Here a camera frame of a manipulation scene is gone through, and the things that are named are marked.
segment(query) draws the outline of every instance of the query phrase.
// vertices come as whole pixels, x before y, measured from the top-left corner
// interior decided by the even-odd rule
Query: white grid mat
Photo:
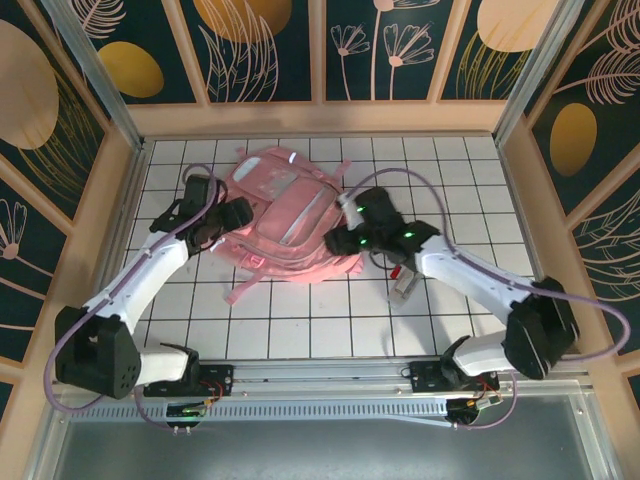
[[[388,167],[422,173],[438,185],[457,244],[507,270],[532,275],[490,137],[157,142],[127,260],[146,239],[152,219],[181,194],[180,174],[187,165],[212,165],[215,174],[224,177],[236,162],[236,148],[255,151],[277,143],[310,156],[329,173],[343,158],[353,160],[345,187]],[[441,227],[426,187],[400,173],[378,177],[371,185],[376,182],[387,188],[407,219]],[[246,278],[245,272],[211,254],[191,258],[144,312],[134,334],[136,343],[187,345],[207,360],[412,356],[441,354],[462,335],[503,328],[483,307],[433,279],[418,285],[400,310],[391,310],[386,296],[393,281],[369,258],[357,277],[345,275],[318,285],[264,281],[229,307],[223,296]]]

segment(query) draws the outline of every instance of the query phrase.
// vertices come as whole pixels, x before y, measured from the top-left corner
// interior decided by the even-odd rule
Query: yellow circle
[[[482,0],[478,9],[478,35],[499,52],[534,48],[546,28],[557,0]]]
[[[204,23],[216,35],[232,42],[254,43],[263,39],[260,17],[274,36],[287,26],[291,17],[291,0],[246,0],[246,3],[257,26],[249,21],[245,0],[193,0]]]
[[[564,107],[551,129],[551,164],[570,177],[587,163],[596,144],[598,123],[589,107],[570,103]]]
[[[160,93],[164,86],[158,63],[133,43],[108,43],[98,51],[98,56],[122,93],[148,98]]]
[[[58,84],[31,37],[0,20],[0,139],[24,150],[49,140],[58,121]]]

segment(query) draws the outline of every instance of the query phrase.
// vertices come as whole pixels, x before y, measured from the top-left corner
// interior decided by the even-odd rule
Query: backpack pocket
[[[256,231],[262,238],[289,248],[301,247],[313,239],[314,245],[309,247],[315,249],[323,242],[323,236],[313,238],[314,232],[328,231],[340,219],[336,199],[336,190],[326,183],[299,177],[269,206],[256,224]]]
[[[266,202],[273,202],[289,189],[298,176],[297,168],[292,169],[280,160],[250,157],[236,167],[230,179],[241,190]]]

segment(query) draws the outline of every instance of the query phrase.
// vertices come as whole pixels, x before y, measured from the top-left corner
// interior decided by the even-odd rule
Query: pink backpack
[[[337,257],[324,244],[324,234],[345,222],[337,199],[340,179],[351,162],[328,175],[307,158],[282,147],[247,155],[225,179],[228,198],[245,197],[253,221],[224,236],[214,247],[237,268],[253,272],[226,301],[233,305],[262,278],[318,283],[343,273],[362,271],[360,255]]]

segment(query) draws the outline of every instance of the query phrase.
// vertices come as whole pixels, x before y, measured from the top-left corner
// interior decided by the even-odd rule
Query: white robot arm
[[[502,332],[462,337],[441,356],[441,374],[452,387],[464,386],[486,372],[514,369],[528,378],[543,379],[578,338],[579,330],[566,301],[514,287],[562,292],[556,280],[547,277],[534,282],[506,272],[447,243],[431,225],[405,223],[381,187],[366,190],[354,200],[343,196],[341,203],[347,225],[325,236],[332,253],[384,253],[391,263],[440,280],[474,299],[506,326]],[[498,282],[490,274],[507,282]]]
[[[225,232],[252,220],[245,199],[222,202],[192,227],[151,252],[151,245],[159,238],[206,204],[207,188],[208,178],[189,177],[185,198],[176,200],[154,221],[150,236],[133,261],[81,309],[65,307],[60,312],[56,340],[87,311],[109,300],[61,349],[56,358],[58,380],[116,399],[137,385],[156,382],[173,382],[185,394],[198,390],[200,365],[196,351],[164,344],[140,352],[132,334],[143,310],[176,270]],[[358,195],[355,203],[344,202],[343,208],[348,224],[325,235],[325,243],[334,254],[382,252],[392,263],[438,279],[473,298],[506,325],[504,332],[462,337],[441,356],[439,375],[452,389],[468,385],[483,373],[503,370],[516,369],[529,378],[542,379],[577,338],[577,326],[566,302],[511,288],[470,267],[460,256],[473,256],[459,249],[452,251],[436,228],[419,221],[405,223],[383,188],[371,188]],[[479,258],[473,257],[473,261],[514,283],[562,291],[553,279],[536,283]],[[116,288],[123,282],[124,288]]]
[[[156,382],[176,382],[187,393],[198,389],[198,352],[170,344],[138,351],[132,335],[144,309],[176,270],[190,257],[212,248],[224,233],[253,219],[246,199],[225,202],[225,193],[198,221],[172,234],[208,205],[208,188],[207,176],[191,175],[184,198],[175,200],[152,223],[144,245],[116,278],[82,308],[65,307],[58,314],[57,342],[95,310],[56,357],[59,381],[116,399],[137,385]],[[159,248],[154,247],[167,236]]]

